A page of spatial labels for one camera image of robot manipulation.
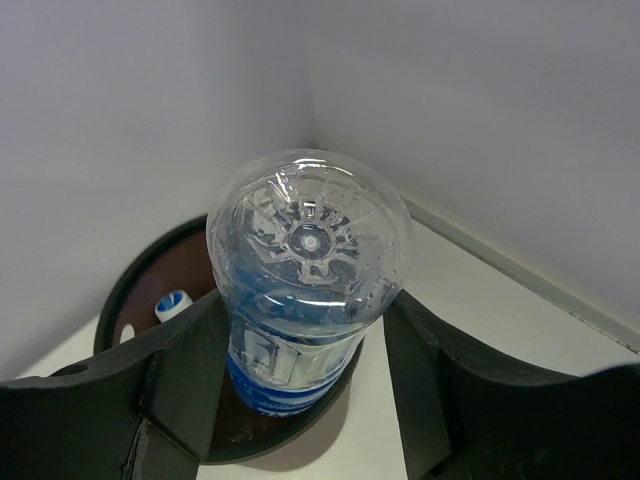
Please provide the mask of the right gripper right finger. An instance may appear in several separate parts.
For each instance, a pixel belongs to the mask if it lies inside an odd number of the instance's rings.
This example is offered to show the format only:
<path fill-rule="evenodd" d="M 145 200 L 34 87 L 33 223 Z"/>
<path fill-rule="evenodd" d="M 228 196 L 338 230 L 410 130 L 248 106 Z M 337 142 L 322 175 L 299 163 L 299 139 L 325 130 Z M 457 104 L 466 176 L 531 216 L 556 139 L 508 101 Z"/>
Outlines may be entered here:
<path fill-rule="evenodd" d="M 411 479 L 635 479 L 639 368 L 572 376 L 506 355 L 408 293 L 383 317 Z"/>

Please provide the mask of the clear bottle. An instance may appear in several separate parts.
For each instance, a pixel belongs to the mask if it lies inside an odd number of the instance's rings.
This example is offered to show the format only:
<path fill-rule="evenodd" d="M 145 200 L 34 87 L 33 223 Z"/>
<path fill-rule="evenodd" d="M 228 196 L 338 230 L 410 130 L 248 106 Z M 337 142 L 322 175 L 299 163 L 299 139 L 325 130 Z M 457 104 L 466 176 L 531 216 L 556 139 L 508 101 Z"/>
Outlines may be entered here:
<path fill-rule="evenodd" d="M 154 313 L 160 323 L 164 323 L 186 310 L 193 300 L 184 290 L 174 290 L 164 295 L 155 305 Z"/>

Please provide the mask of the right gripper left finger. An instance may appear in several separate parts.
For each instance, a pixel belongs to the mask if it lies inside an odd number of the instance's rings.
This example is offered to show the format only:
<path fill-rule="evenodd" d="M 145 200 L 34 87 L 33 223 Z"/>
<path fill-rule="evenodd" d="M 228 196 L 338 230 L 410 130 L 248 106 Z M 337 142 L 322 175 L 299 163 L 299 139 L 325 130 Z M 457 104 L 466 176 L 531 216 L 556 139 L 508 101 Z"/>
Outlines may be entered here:
<path fill-rule="evenodd" d="M 51 376 L 2 383 L 2 478 L 196 478 L 211 447 L 228 340 L 212 291 Z"/>

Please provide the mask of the blue label bottle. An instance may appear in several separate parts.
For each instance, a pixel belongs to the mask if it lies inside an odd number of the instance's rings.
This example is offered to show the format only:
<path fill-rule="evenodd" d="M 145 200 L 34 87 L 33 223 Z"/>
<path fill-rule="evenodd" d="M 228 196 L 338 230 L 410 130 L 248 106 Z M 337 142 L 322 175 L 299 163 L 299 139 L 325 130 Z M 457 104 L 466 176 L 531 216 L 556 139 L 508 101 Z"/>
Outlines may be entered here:
<path fill-rule="evenodd" d="M 270 417 L 308 410 L 408 277 L 413 224 L 399 192 L 350 157 L 286 150 L 228 180 L 206 228 L 233 387 Z"/>

